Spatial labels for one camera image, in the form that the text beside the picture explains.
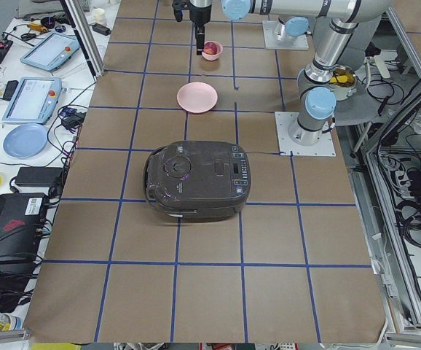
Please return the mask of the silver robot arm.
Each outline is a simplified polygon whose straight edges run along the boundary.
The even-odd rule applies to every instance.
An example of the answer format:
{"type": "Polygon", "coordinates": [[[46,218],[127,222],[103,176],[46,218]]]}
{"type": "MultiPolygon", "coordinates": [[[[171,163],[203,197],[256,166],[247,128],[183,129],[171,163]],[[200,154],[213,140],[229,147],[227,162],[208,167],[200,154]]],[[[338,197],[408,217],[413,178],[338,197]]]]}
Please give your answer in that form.
{"type": "Polygon", "coordinates": [[[377,16],[362,23],[344,23],[326,17],[315,21],[315,54],[297,77],[300,111],[288,127],[294,142],[307,147],[318,142],[324,124],[337,105],[334,92],[328,87],[334,70],[338,66],[354,71],[360,68],[380,20],[377,16]]]}
{"type": "MultiPolygon", "coordinates": [[[[194,23],[197,54],[202,54],[205,25],[211,20],[212,1],[174,1],[175,18],[182,21],[183,11],[189,11],[194,23]]],[[[390,1],[222,1],[225,16],[231,21],[242,20],[249,14],[295,15],[331,18],[333,24],[316,50],[315,59],[324,66],[334,64],[342,53],[358,23],[377,18],[390,1]]]]}

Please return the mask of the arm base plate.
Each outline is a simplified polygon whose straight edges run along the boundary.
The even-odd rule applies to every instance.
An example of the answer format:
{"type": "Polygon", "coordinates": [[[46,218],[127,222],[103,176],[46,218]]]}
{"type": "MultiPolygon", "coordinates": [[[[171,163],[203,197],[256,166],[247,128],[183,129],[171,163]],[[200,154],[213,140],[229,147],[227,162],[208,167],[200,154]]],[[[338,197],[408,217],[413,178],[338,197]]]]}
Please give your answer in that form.
{"type": "Polygon", "coordinates": [[[296,28],[295,23],[281,23],[279,20],[263,20],[262,29],[266,49],[271,50],[308,50],[309,44],[305,31],[308,25],[302,25],[305,31],[298,36],[290,35],[286,29],[296,28]]]}
{"type": "Polygon", "coordinates": [[[335,157],[331,128],[326,120],[320,131],[306,131],[298,124],[298,112],[276,112],[279,153],[284,156],[335,157]]]}

